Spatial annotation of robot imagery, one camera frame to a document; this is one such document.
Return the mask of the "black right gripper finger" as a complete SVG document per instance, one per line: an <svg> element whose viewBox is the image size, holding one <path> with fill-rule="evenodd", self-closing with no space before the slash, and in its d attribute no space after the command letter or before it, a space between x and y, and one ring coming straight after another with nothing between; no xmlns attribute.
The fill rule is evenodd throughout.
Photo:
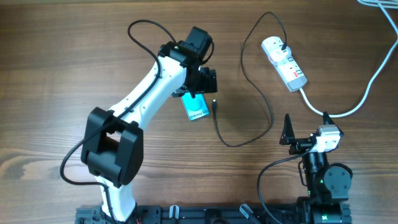
<svg viewBox="0 0 398 224"><path fill-rule="evenodd" d="M290 115L287 113L284 118L284 127L280 137L280 145L291 145L295 142L295 134L292 127Z"/></svg>
<svg viewBox="0 0 398 224"><path fill-rule="evenodd" d="M324 125L334 125L334 126L336 126L337 129L340 132L340 136L344 135L344 132L334 123L334 121L332 120L332 118L330 117L330 115L326 111L323 112L323 124Z"/></svg>

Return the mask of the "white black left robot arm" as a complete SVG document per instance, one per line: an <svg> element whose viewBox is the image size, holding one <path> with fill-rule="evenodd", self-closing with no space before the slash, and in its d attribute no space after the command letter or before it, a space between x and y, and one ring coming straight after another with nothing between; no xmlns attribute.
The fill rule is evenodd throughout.
<svg viewBox="0 0 398 224"><path fill-rule="evenodd" d="M103 193L101 219L129 223L136 201L132 180L144 158L144 130L168 97L194 99L217 91L216 72L204 67L213 39L192 27L188 37L162 45L144 79L108 110L95 108L88 116L81 161Z"/></svg>

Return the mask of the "blue screen Galaxy smartphone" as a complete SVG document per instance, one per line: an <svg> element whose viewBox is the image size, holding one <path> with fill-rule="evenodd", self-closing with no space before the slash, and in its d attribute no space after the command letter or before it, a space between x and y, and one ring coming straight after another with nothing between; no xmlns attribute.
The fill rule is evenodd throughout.
<svg viewBox="0 0 398 224"><path fill-rule="evenodd" d="M181 97L188 119L195 121L210 114L203 94L196 94L194 98L190 94Z"/></svg>

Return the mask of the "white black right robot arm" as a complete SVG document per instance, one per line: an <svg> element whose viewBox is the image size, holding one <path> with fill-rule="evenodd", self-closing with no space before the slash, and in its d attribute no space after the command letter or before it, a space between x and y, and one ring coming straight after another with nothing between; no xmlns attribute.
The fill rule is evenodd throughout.
<svg viewBox="0 0 398 224"><path fill-rule="evenodd" d="M302 185L308 190L307 197L297 199L297 222L311 224L352 223L351 210L345 202L353 171L341 163L330 164L327 154L338 148L344 132L323 113L323 124L308 138L296 138L288 114L279 144L288 145L289 154L302 160L298 170Z"/></svg>

